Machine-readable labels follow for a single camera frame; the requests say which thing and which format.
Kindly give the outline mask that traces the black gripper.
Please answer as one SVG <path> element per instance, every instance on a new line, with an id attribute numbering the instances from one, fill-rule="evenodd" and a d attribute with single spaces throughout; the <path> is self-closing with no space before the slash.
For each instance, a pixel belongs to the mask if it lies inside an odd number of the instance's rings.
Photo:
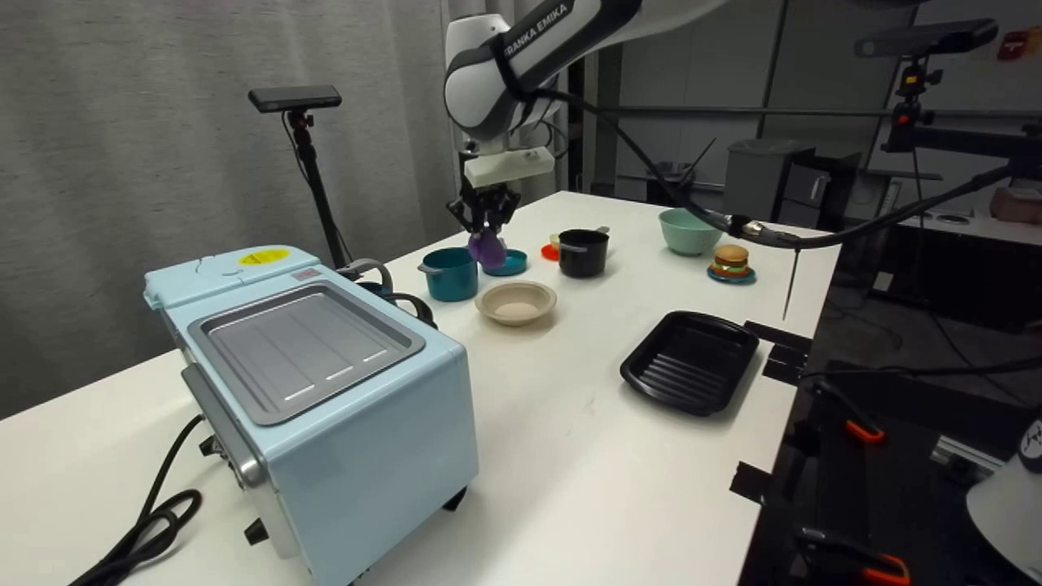
<path id="1" fill-rule="evenodd" d="M 509 185 L 479 188 L 468 177 L 458 177 L 458 197 L 446 204 L 446 211 L 458 222 L 462 231 L 495 231 L 500 233 L 519 211 L 521 195 Z"/>

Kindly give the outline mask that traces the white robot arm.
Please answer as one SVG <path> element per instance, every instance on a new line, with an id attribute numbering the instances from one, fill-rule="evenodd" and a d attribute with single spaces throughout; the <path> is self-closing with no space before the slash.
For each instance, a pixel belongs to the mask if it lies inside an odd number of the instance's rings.
<path id="1" fill-rule="evenodd" d="M 449 204 L 476 237 L 495 237 L 516 214 L 509 180 L 490 171 L 516 165 L 521 154 L 504 139 L 538 103 L 567 99 L 550 82 L 572 61 L 682 29 L 725 0 L 541 0 L 519 22 L 497 13 L 462 17 L 446 27 L 444 103 L 453 126 L 471 144 L 462 162 L 462 193 Z"/>

